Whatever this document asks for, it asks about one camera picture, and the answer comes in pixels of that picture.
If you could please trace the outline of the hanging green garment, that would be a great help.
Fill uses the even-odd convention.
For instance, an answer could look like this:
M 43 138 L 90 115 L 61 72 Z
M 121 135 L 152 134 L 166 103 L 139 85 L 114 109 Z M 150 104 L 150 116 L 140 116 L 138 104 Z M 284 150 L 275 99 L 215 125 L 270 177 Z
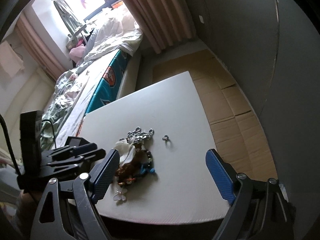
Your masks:
M 84 22 L 77 18 L 66 0 L 55 0 L 53 4 L 70 34 L 74 35 Z

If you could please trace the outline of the hanging beige cloth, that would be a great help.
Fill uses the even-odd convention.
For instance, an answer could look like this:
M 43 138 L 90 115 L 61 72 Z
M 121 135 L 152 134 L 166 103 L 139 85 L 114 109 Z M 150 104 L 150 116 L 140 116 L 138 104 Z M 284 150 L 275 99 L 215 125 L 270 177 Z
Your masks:
M 0 61 L 3 70 L 12 78 L 20 70 L 24 70 L 23 60 L 14 52 L 7 41 L 0 45 Z

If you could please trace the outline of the pink plush toy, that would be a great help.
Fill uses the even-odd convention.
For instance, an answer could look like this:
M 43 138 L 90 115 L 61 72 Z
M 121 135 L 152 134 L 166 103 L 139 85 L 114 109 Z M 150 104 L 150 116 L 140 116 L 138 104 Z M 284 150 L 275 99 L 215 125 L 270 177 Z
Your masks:
M 82 59 L 85 53 L 85 50 L 86 50 L 86 47 L 83 44 L 81 44 L 80 46 L 72 48 L 70 50 L 69 57 L 71 58 L 71 60 L 77 63 Z

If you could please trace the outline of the white square table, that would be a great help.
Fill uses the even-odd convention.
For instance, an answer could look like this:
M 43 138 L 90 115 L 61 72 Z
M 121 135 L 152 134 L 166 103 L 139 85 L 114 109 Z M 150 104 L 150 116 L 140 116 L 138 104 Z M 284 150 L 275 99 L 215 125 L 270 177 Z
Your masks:
M 97 203 L 98 212 L 143 224 L 194 224 L 225 217 L 229 205 L 205 161 L 215 142 L 188 72 L 88 113 L 80 135 L 109 151 L 137 127 L 155 132 L 146 146 L 156 173 L 133 183 L 123 203 L 113 200 L 116 189 L 109 187 Z

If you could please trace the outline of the pink curtain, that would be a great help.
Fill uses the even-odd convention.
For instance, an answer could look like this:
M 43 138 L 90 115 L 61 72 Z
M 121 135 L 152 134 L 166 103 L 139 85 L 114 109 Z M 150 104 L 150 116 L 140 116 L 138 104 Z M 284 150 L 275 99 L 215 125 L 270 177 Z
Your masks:
M 31 57 L 56 81 L 64 73 L 64 68 L 33 29 L 23 12 L 18 17 L 14 29 Z
M 196 37 L 185 0 L 122 0 L 155 53 Z

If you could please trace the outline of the pink curtain right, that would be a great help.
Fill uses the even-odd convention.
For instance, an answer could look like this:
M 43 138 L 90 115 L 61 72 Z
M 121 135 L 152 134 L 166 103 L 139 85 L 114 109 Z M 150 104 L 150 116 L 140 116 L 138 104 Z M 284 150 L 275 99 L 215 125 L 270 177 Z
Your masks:
M 155 53 L 196 37 L 185 0 L 122 0 Z

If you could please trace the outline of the teal cartoon bed sheet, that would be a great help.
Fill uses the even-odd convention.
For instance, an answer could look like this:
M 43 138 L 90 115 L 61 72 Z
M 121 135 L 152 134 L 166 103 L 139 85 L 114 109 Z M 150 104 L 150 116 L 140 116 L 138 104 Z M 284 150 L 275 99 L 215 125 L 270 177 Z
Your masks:
M 105 69 L 87 106 L 85 114 L 91 113 L 100 107 L 116 100 L 120 84 L 131 56 L 117 50 L 108 67 Z

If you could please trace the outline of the white butterfly hair clip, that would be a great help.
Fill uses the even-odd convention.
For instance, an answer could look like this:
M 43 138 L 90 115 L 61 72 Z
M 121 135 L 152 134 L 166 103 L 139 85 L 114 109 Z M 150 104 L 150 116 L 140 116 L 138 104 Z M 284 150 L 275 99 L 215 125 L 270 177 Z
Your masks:
M 113 200 L 116 202 L 124 202 L 126 200 L 127 189 L 123 186 L 116 185 Z

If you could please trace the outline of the green crumpled clothing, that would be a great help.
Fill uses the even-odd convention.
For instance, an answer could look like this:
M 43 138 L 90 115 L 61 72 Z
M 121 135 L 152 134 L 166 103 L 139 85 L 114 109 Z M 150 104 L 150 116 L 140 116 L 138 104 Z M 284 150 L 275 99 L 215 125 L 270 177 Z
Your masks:
M 56 136 L 68 112 L 68 107 L 69 105 L 65 99 L 57 98 L 48 107 L 46 113 L 44 113 L 40 139 L 42 151 L 48 150 L 52 144 L 56 144 Z

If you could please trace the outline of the white duvet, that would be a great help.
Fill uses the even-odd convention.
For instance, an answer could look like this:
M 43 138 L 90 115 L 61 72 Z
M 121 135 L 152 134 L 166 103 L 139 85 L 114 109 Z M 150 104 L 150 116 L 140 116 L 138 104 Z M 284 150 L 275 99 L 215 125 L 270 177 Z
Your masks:
M 105 15 L 93 38 L 93 47 L 84 55 L 85 62 L 97 60 L 117 49 L 133 56 L 142 42 L 143 32 L 126 5 L 121 5 Z

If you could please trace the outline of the white wall switch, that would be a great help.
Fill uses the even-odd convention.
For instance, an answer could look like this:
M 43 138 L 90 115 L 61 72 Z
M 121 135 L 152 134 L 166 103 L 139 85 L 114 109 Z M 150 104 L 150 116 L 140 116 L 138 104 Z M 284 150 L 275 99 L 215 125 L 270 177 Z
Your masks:
M 200 22 L 201 22 L 202 24 L 204 24 L 204 19 L 203 19 L 203 17 L 202 17 L 201 15 L 199 15 L 199 19 L 200 19 Z

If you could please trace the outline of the teal bead accessory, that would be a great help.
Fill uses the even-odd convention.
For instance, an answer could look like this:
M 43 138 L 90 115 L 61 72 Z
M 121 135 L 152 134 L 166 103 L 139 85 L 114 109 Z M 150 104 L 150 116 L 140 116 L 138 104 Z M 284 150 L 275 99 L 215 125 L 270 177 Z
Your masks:
M 140 175 L 146 176 L 147 174 L 155 174 L 155 169 L 152 165 L 143 164 L 140 169 Z

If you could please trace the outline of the pink curtain left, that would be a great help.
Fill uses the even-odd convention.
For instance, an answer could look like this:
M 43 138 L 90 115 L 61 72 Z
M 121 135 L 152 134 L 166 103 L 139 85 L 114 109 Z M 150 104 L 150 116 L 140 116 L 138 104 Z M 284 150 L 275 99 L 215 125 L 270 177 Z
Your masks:
M 14 29 L 31 57 L 56 81 L 64 73 L 64 68 L 33 29 L 23 12 L 18 17 Z

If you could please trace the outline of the white fabric flower accessory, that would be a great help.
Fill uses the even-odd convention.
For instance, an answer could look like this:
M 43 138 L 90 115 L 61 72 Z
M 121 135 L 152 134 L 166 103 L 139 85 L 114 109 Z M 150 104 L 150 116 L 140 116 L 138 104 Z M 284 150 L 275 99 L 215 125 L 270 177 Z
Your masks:
M 116 142 L 114 149 L 119 152 L 120 155 L 120 161 L 119 166 L 122 167 L 125 164 L 130 163 L 136 153 L 135 146 L 133 144 L 129 144 L 126 142 L 126 140 L 120 140 Z

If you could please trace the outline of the bed with white blanket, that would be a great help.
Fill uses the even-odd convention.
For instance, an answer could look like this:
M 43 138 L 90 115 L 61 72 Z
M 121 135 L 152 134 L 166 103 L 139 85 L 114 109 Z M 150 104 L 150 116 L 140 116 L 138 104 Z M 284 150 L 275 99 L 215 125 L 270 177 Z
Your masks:
M 97 33 L 98 29 L 103 24 L 106 14 L 107 13 L 103 14 L 99 18 L 98 25 L 93 30 L 93 33 L 90 36 L 87 45 L 85 46 L 85 53 L 87 53 L 93 47 L 93 36 Z M 63 98 L 68 103 L 69 107 L 68 112 L 63 120 L 62 126 L 58 130 L 58 134 L 56 136 L 56 144 L 52 144 L 50 149 L 52 149 L 53 147 L 63 146 L 68 136 L 78 136 L 80 134 L 81 126 L 86 116 L 85 112 L 87 106 L 105 69 L 108 67 L 108 64 L 111 62 L 116 52 L 117 50 L 114 50 L 97 60 L 88 62 L 84 61 L 83 56 L 76 68 L 64 72 L 58 78 L 51 103 L 57 98 Z M 116 100 L 135 91 L 139 64 L 140 51 L 138 49 L 134 53 L 134 55 L 131 56 L 131 59 L 127 64 L 127 68 L 122 78 Z

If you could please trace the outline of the flattened cardboard on floor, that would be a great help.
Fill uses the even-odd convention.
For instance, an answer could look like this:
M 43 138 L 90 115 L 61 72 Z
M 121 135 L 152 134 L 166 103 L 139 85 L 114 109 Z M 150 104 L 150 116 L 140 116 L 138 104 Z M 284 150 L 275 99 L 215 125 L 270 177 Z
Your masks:
M 254 180 L 277 178 L 263 128 L 231 74 L 202 50 L 154 66 L 152 81 L 182 72 L 191 75 L 223 161 Z

